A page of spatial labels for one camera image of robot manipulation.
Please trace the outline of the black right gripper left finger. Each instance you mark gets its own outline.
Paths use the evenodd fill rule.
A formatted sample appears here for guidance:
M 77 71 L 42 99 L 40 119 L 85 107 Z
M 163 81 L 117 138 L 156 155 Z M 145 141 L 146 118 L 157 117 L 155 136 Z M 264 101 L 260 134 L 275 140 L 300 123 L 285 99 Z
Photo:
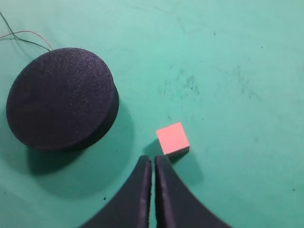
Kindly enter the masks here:
M 151 188 L 152 163 L 144 155 L 115 196 L 82 227 L 148 228 Z

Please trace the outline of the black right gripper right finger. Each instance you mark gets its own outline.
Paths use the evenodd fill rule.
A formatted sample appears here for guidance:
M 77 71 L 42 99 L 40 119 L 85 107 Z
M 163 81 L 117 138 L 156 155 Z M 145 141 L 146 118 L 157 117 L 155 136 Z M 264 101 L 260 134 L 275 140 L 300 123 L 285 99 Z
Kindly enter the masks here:
M 158 228 L 229 228 L 179 178 L 166 156 L 155 157 L 155 213 Z

